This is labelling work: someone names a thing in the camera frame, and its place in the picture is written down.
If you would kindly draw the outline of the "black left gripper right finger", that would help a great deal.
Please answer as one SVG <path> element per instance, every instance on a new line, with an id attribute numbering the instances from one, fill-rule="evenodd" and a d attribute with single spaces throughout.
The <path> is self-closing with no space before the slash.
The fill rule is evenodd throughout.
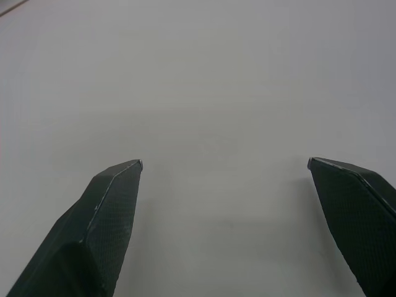
<path id="1" fill-rule="evenodd" d="M 311 157 L 333 239 L 366 297 L 396 297 L 396 188 L 375 171 Z"/>

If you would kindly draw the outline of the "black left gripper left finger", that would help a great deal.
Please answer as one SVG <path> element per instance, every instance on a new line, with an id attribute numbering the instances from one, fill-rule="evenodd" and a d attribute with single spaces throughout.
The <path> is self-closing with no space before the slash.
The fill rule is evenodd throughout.
<path id="1" fill-rule="evenodd" d="M 95 175 L 61 215 L 6 297 L 113 297 L 143 170 L 129 160 Z"/>

